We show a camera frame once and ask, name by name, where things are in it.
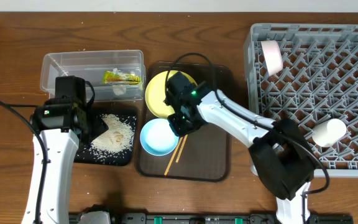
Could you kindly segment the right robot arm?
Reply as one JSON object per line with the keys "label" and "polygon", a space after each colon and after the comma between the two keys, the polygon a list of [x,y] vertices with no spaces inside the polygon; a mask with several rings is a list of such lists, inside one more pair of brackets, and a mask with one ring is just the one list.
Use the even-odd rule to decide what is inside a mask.
{"label": "right robot arm", "polygon": [[260,181],[277,199],[279,222],[308,221],[307,196],[318,160],[294,121],[259,116],[205,83],[166,84],[164,93],[174,110],[168,121],[177,136],[204,124],[225,130],[248,148]]}

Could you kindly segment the small white green cup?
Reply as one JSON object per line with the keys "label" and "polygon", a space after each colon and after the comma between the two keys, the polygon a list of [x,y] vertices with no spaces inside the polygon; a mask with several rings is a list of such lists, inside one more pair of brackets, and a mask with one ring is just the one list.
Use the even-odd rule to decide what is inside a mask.
{"label": "small white green cup", "polygon": [[338,142],[347,131],[346,124],[333,118],[313,128],[312,140],[320,147],[331,147]]}

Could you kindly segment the pink bowl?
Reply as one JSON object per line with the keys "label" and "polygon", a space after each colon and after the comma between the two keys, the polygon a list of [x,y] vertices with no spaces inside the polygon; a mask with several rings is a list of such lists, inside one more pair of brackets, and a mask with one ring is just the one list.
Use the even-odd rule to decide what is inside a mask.
{"label": "pink bowl", "polygon": [[275,40],[261,41],[262,53],[269,76],[272,76],[283,69],[283,60],[280,47]]}

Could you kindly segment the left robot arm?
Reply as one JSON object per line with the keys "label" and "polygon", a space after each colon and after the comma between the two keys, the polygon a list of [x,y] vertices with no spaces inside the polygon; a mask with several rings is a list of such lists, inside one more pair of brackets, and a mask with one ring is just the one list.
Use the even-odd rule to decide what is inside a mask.
{"label": "left robot arm", "polygon": [[34,165],[23,223],[68,223],[71,173],[79,148],[107,130],[91,102],[50,99],[35,109]]}

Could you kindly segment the rice food waste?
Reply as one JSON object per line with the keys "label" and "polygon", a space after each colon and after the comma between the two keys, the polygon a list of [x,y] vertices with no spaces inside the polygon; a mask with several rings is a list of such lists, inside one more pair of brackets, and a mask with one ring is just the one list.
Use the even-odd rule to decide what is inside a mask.
{"label": "rice food waste", "polygon": [[91,158],[102,164],[125,164],[132,153],[136,116],[105,113],[102,119],[109,129],[91,143]]}

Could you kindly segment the blue bowl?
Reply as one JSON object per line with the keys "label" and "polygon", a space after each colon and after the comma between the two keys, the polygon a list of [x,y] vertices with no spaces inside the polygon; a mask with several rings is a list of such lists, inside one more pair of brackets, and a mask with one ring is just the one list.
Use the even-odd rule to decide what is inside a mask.
{"label": "blue bowl", "polygon": [[142,148],[153,156],[165,156],[177,146],[179,137],[172,131],[166,119],[155,118],[148,121],[140,132]]}

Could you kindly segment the green snack wrapper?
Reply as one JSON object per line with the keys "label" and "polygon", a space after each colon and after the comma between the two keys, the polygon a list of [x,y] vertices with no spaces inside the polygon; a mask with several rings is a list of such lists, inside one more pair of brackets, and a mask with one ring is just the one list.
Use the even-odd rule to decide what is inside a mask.
{"label": "green snack wrapper", "polygon": [[105,71],[102,83],[136,85],[140,83],[140,77],[134,73],[122,72],[115,68],[113,71]]}

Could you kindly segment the yellow plate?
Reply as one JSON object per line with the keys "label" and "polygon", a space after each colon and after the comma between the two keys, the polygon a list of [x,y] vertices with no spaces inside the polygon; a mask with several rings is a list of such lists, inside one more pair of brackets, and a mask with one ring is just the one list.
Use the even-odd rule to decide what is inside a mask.
{"label": "yellow plate", "polygon": [[167,73],[167,71],[164,71],[154,76],[145,90],[145,102],[148,109],[153,115],[163,119],[167,119],[169,115],[174,113],[174,109],[164,103]]}

